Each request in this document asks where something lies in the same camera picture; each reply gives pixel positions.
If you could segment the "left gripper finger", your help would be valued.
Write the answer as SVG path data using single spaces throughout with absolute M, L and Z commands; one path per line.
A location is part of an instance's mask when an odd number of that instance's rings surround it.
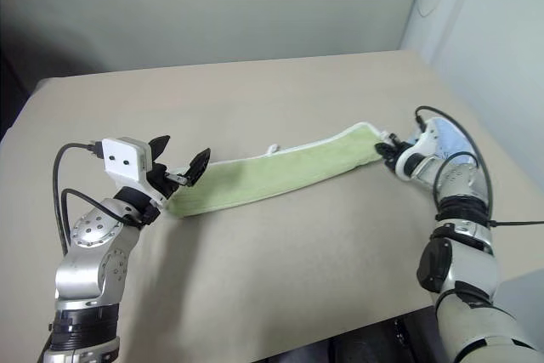
M 209 163 L 210 156 L 211 156 L 211 149 L 206 148 L 205 150 L 198 153 L 192 159 L 188 169 L 184 173 L 185 186 L 192 187 L 198 182 L 198 180 L 207 170 L 207 165 Z
M 156 159 L 166 149 L 169 140 L 170 140 L 169 135 L 162 135 L 162 136 L 153 138 L 148 143 L 148 145 L 150 147 L 150 157 L 151 157 L 151 162 L 152 163 L 154 163 L 156 161 Z

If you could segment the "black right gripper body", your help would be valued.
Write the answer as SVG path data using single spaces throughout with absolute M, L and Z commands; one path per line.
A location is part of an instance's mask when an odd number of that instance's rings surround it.
M 405 141 L 399 143 L 383 144 L 383 159 L 387 168 L 395 168 L 400 155 L 409 148 Z

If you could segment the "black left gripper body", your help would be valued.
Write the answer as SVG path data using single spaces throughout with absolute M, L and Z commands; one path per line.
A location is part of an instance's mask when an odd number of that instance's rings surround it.
M 167 167 L 160 163 L 152 164 L 151 170 L 146 173 L 146 180 L 150 186 L 166 200 L 169 199 L 180 186 L 186 186 L 188 184 L 188 179 L 186 177 L 169 173 Z

